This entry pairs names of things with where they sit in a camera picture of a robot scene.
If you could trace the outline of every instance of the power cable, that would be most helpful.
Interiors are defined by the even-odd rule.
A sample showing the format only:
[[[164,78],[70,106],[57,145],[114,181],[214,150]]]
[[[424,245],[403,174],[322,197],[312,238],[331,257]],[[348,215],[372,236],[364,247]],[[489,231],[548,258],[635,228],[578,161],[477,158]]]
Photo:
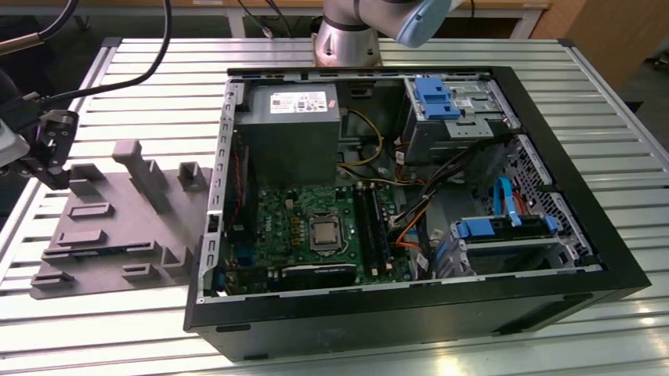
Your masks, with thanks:
[[[49,25],[46,29],[39,31],[37,35],[39,36],[39,40],[45,41],[49,39],[53,35],[57,34],[62,26],[66,24],[67,19],[71,17],[71,14],[74,14],[74,9],[78,4],[78,0],[69,0],[66,2],[65,8],[62,9],[62,12],[59,13],[58,18],[53,21],[53,23]]]
[[[57,94],[49,98],[45,98],[41,100],[41,106],[42,108],[50,108],[53,105],[55,105],[59,102],[81,98],[83,96],[93,96],[95,94],[99,94],[102,92],[110,92],[113,90],[124,89],[130,86],[141,84],[152,75],[156,73],[157,66],[162,62],[162,58],[165,57],[166,53],[166,47],[169,46],[169,40],[170,40],[170,24],[172,24],[172,18],[170,18],[170,0],[162,0],[162,8],[164,8],[164,14],[165,14],[165,30],[162,34],[162,42],[160,46],[160,50],[157,51],[156,59],[153,60],[153,63],[150,67],[148,68],[146,72],[124,82],[118,82],[116,84],[109,84],[109,85],[99,85],[94,88],[89,89],[79,89],[79,90],[73,90],[70,92],[63,92],[61,94]]]

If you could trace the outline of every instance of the yellow cable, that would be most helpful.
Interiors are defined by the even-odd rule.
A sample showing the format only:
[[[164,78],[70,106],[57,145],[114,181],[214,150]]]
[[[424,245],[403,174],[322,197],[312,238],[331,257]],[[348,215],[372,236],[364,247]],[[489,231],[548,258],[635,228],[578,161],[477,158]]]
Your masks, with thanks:
[[[376,133],[376,137],[377,137],[376,153],[373,153],[373,155],[369,158],[367,158],[364,161],[349,162],[349,163],[339,163],[337,164],[337,166],[351,167],[351,166],[361,166],[361,165],[367,164],[368,162],[373,161],[377,158],[377,156],[380,155],[380,153],[383,151],[383,137],[380,136],[380,132],[377,131],[376,125],[373,125],[372,121],[368,120],[368,118],[357,110],[349,110],[348,109],[348,112],[352,112],[353,114],[356,114],[364,120],[364,122],[368,124],[368,126],[371,127],[371,129]]]

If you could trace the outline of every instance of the wire bundle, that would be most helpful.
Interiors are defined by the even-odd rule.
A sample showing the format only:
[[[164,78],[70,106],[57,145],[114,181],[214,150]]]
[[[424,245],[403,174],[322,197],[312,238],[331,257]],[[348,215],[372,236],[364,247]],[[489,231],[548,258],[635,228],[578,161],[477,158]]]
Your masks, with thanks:
[[[436,194],[436,191],[439,190],[443,182],[464,169],[464,166],[468,164],[468,162],[471,161],[473,155],[477,153],[479,150],[484,149],[485,147],[493,144],[504,143],[511,138],[512,134],[507,133],[496,137],[492,137],[491,139],[479,140],[475,143],[472,143],[467,147],[467,149],[461,150],[445,163],[443,163],[443,165],[439,167],[439,169],[432,174],[432,176],[425,181],[421,187],[420,193],[417,194],[417,202],[407,210],[400,212],[393,219],[393,223],[399,223],[405,217],[408,217],[408,215],[415,213],[412,220],[408,222],[399,238],[395,241],[395,245],[397,247],[409,247],[421,249],[420,244],[407,243],[403,241],[403,238],[407,235],[408,230],[416,224],[420,217],[424,215],[427,210],[427,205],[429,204],[431,198]]]

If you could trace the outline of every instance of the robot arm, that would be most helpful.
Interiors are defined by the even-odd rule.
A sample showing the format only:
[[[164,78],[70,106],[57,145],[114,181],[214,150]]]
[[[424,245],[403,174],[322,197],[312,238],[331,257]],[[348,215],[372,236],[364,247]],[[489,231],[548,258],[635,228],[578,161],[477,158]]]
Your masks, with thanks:
[[[377,32],[405,47],[423,45],[463,0],[325,0],[314,40],[316,63],[368,67],[379,63]]]

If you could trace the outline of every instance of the slotted aluminum table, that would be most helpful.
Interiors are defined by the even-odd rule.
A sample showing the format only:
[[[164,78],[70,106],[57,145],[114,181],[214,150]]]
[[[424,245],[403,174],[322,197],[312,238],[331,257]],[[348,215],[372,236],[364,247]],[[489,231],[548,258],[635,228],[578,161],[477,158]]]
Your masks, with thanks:
[[[103,47],[83,87],[122,81],[158,40]],[[181,331],[186,286],[35,301],[26,291],[66,193],[29,182],[0,235],[0,373],[666,374],[669,158],[579,52],[554,41],[381,43],[385,66],[508,65],[536,101],[652,286],[531,334],[230,364]],[[181,39],[144,85],[78,100],[69,159],[120,170],[117,139],[140,139],[162,169],[213,163],[225,69],[309,66],[308,39]]]

